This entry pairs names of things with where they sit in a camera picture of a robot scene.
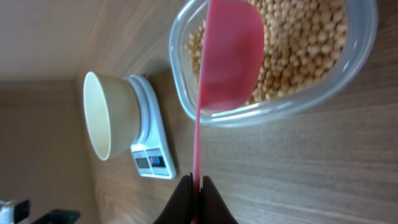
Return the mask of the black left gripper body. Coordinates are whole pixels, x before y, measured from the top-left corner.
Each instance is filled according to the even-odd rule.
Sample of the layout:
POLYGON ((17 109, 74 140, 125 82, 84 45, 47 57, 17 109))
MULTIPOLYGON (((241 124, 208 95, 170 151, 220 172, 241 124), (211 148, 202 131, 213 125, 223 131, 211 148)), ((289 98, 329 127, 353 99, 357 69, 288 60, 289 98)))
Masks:
POLYGON ((32 224, 74 224, 79 218, 78 210, 54 209, 33 221, 32 224))

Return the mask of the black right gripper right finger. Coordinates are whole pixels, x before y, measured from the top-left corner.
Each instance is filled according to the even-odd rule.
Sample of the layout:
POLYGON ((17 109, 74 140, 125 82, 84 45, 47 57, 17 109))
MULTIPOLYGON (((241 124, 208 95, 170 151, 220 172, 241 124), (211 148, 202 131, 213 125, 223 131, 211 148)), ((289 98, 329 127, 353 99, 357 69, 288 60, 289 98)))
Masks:
POLYGON ((203 177, 199 196, 200 224, 238 224, 215 184, 209 176, 203 177))

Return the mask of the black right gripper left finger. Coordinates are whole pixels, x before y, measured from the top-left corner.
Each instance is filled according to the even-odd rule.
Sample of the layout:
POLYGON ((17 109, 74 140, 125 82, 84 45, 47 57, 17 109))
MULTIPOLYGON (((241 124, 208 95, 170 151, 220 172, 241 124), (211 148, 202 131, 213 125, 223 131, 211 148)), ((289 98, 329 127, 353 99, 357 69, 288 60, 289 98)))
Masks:
POLYGON ((183 176, 154 224, 191 224, 193 215, 192 188, 192 175, 183 176))

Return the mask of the pink measuring scoop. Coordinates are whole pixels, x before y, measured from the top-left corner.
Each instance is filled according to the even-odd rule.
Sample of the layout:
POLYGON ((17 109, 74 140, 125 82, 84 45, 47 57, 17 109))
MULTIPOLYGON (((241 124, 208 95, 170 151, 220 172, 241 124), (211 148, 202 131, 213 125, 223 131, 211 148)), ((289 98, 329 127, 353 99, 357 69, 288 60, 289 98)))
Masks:
POLYGON ((240 0, 210 0, 206 14, 193 148, 193 199, 200 193, 200 112, 239 108, 253 92, 263 59, 257 9, 240 0))

